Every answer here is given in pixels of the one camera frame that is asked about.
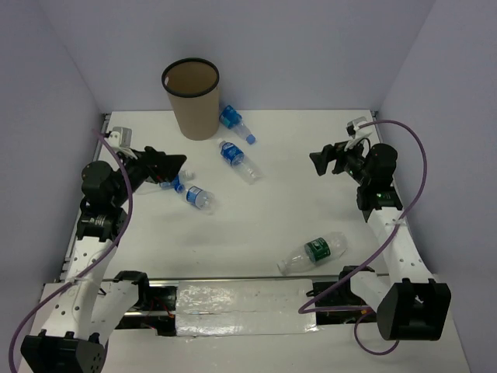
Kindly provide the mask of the green label clear bottle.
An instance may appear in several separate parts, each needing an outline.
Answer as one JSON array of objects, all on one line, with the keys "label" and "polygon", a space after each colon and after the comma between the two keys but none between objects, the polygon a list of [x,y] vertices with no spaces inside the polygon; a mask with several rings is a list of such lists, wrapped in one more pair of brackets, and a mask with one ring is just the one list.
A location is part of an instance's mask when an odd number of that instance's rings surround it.
[{"label": "green label clear bottle", "polygon": [[330,232],[292,249],[276,265],[283,276],[301,274],[339,259],[347,249],[345,235],[341,232]]}]

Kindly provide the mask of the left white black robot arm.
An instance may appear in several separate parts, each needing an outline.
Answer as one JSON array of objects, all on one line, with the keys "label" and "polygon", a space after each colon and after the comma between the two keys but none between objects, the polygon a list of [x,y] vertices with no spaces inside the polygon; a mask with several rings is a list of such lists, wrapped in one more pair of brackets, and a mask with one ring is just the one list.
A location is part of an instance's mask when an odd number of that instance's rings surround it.
[{"label": "left white black robot arm", "polygon": [[145,181],[173,180],[185,155],[167,155],[147,146],[90,162],[82,170],[83,198],[75,244],[64,284],[47,296],[54,307],[36,335],[24,337],[21,354],[34,372],[100,372],[110,335],[131,308],[152,300],[147,274],[122,270],[110,283],[103,278],[130,224],[133,193]]}]

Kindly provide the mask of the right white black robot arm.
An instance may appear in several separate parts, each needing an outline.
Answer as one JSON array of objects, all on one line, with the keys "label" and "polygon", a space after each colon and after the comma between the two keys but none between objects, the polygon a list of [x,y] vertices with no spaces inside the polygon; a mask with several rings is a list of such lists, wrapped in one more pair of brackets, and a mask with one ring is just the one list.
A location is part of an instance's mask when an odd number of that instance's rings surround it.
[{"label": "right white black robot arm", "polygon": [[404,220],[393,187],[398,153],[390,145],[375,144],[365,152],[352,141],[326,145],[310,154],[318,175],[333,162],[332,173],[346,173],[358,183],[357,205],[379,243],[388,266],[389,284],[369,268],[338,284],[339,298],[354,304],[361,298],[376,313],[385,340],[438,340],[450,306],[447,284],[435,280],[423,263]]}]

